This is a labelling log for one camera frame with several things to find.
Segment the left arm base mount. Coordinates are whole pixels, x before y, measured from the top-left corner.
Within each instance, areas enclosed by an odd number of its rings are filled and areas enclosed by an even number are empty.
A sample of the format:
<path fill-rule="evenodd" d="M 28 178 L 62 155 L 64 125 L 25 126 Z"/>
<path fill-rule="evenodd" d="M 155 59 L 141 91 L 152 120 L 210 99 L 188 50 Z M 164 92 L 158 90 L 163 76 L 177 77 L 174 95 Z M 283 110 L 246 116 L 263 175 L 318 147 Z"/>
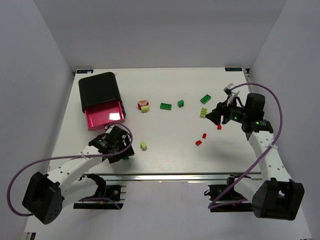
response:
<path fill-rule="evenodd" d="M 93 195 L 85 197 L 73 204 L 78 210 L 121 210 L 126 199 L 127 186 L 107 183 L 101 176 L 89 174 L 81 176 L 80 180 L 93 180 L 97 185 Z"/>

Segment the light green 2x3 lego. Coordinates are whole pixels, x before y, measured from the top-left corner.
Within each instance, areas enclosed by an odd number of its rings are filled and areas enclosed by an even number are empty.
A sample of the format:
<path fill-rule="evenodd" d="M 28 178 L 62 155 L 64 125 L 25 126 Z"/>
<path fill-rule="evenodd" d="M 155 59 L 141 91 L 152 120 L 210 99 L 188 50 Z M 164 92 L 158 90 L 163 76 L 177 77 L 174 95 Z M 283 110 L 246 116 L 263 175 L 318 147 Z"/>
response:
<path fill-rule="evenodd" d="M 200 111 L 199 117 L 200 118 L 205 118 L 206 115 L 207 115 L 207 112 L 208 112 L 208 110 L 206 108 L 202 108 L 201 111 Z"/>

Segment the black drawer cabinet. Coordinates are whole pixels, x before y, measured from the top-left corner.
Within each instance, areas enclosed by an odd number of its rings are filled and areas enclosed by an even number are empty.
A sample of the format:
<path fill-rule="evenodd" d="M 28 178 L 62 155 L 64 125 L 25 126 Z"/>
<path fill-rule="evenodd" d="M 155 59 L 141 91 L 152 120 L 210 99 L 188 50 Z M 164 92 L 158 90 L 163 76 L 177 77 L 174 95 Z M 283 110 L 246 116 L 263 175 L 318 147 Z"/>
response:
<path fill-rule="evenodd" d="M 83 77 L 78 81 L 81 110 L 85 114 L 85 109 L 95 105 L 103 104 L 113 100 L 118 100 L 124 110 L 125 107 L 121 98 L 120 89 L 116 75 L 113 72 L 105 72 L 97 75 Z"/>

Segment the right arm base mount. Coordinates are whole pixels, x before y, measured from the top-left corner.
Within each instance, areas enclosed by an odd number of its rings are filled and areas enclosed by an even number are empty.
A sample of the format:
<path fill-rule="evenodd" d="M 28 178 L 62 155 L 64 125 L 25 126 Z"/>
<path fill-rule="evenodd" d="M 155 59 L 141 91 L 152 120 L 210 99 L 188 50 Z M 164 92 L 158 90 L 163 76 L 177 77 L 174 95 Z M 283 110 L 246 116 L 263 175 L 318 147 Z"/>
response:
<path fill-rule="evenodd" d="M 229 185 L 231 185 L 239 174 L 231 174 L 224 184 L 211 184 L 208 185 L 208 189 L 204 192 L 204 196 L 209 197 L 209 200 L 212 202 L 219 194 L 221 194 Z M 229 190 L 224 196 L 222 196 L 216 205 L 232 202 L 235 203 L 219 206 L 217 208 L 210 209 L 211 213 L 240 213 L 240 212 L 253 212 L 252 204 L 247 201 L 240 202 L 240 200 L 244 200 L 245 198 L 237 193 L 233 188 Z"/>

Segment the dark green long lego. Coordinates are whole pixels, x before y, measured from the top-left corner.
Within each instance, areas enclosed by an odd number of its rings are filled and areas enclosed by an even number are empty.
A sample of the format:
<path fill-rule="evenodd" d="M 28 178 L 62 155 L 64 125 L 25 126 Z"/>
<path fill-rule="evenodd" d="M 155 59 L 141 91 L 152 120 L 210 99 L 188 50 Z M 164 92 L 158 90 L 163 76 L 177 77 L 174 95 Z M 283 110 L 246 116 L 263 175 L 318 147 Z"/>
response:
<path fill-rule="evenodd" d="M 206 94 L 205 96 L 203 96 L 203 97 L 200 99 L 200 102 L 205 105 L 208 101 L 211 100 L 211 98 L 212 98 L 212 97 L 211 97 L 209 94 Z"/>

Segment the dark green 2x4 lego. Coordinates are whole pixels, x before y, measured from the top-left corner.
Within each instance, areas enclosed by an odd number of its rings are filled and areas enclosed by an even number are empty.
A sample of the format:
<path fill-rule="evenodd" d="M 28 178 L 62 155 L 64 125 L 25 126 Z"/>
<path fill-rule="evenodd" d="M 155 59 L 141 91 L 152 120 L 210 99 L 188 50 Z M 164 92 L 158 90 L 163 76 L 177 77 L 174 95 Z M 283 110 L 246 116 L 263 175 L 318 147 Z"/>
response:
<path fill-rule="evenodd" d="M 160 104 L 160 109 L 161 110 L 171 110 L 172 109 L 172 105 L 169 103 L 161 103 Z"/>

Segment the dark green small lego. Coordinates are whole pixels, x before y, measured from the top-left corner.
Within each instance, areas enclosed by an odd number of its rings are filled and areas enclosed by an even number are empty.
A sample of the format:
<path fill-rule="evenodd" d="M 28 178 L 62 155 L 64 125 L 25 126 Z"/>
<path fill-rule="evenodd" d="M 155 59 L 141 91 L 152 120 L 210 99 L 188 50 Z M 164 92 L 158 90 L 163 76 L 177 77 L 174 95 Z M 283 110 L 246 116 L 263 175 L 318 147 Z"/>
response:
<path fill-rule="evenodd" d="M 178 106 L 179 108 L 183 107 L 184 104 L 185 104 L 184 100 L 179 100 L 179 101 L 177 102 L 177 106 Z"/>

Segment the light green small lego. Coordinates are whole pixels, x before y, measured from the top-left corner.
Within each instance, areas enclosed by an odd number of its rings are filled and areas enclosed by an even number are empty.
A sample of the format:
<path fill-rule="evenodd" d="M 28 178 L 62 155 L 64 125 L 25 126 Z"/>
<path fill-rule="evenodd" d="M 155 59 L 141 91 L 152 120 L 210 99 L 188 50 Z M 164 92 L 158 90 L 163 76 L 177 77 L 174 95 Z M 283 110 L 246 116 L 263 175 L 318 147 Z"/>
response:
<path fill-rule="evenodd" d="M 145 151 L 145 150 L 148 148 L 148 146 L 147 146 L 147 144 L 146 144 L 144 141 L 142 141 L 142 142 L 140 143 L 140 148 L 141 148 L 143 151 Z"/>

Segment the light green curved lego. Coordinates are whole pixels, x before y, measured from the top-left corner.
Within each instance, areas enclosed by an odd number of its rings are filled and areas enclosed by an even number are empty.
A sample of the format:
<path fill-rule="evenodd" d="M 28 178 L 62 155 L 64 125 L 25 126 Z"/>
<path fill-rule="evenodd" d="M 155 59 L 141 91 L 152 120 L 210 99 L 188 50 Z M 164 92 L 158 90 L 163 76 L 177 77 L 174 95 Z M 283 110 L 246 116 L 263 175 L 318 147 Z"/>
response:
<path fill-rule="evenodd" d="M 150 110 L 150 106 L 149 105 L 143 105 L 141 107 L 141 112 L 142 113 L 147 113 Z"/>

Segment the pink top drawer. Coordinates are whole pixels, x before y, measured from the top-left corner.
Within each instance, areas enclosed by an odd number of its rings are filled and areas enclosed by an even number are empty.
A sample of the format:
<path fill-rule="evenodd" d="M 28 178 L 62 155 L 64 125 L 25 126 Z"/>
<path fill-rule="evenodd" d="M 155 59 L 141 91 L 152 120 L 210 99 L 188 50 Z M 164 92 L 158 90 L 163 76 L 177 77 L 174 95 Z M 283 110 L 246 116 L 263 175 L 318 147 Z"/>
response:
<path fill-rule="evenodd" d="M 87 107 L 84 114 L 89 131 L 103 129 L 108 124 L 125 122 L 125 113 L 119 100 Z"/>

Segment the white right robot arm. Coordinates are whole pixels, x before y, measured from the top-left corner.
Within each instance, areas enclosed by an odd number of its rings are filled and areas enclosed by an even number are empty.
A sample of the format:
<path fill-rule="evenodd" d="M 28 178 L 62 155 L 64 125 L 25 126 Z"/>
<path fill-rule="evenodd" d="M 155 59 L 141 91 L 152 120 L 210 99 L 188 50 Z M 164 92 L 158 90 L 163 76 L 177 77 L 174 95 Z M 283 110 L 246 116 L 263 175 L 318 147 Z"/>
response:
<path fill-rule="evenodd" d="M 295 182 L 283 165 L 276 139 L 269 121 L 264 119 L 265 97 L 249 93 L 244 106 L 237 105 L 237 99 L 230 97 L 219 102 L 205 117 L 215 125 L 234 121 L 241 124 L 246 139 L 252 147 L 259 166 L 262 183 L 249 178 L 246 170 L 240 176 L 228 178 L 226 189 L 216 196 L 210 209 L 220 207 L 218 200 L 229 192 L 236 192 L 252 205 L 257 218 L 293 221 L 299 211 L 305 189 L 302 183 Z"/>

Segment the red flower printed lego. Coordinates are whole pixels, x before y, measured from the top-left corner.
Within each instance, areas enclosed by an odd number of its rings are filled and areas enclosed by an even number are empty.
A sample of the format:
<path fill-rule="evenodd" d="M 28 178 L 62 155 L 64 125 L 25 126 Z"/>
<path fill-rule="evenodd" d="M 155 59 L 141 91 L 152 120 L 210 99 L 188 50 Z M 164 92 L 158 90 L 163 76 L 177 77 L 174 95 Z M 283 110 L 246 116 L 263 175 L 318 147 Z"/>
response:
<path fill-rule="evenodd" d="M 148 106 L 149 105 L 149 101 L 148 100 L 140 100 L 137 102 L 137 107 L 139 110 L 141 110 L 142 107 L 144 106 Z"/>

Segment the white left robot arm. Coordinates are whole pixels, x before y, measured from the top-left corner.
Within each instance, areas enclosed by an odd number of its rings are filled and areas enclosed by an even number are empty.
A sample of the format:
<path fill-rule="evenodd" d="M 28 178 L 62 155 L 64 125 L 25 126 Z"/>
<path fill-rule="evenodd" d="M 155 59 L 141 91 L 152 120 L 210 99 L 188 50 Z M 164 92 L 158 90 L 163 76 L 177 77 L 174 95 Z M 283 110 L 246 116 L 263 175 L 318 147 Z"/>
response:
<path fill-rule="evenodd" d="M 110 164 L 135 154 L 133 134 L 123 124 L 109 125 L 78 154 L 46 173 L 36 172 L 29 181 L 22 205 L 48 225 L 63 208 L 78 201 L 108 201 L 106 181 L 89 170 L 104 161 Z"/>

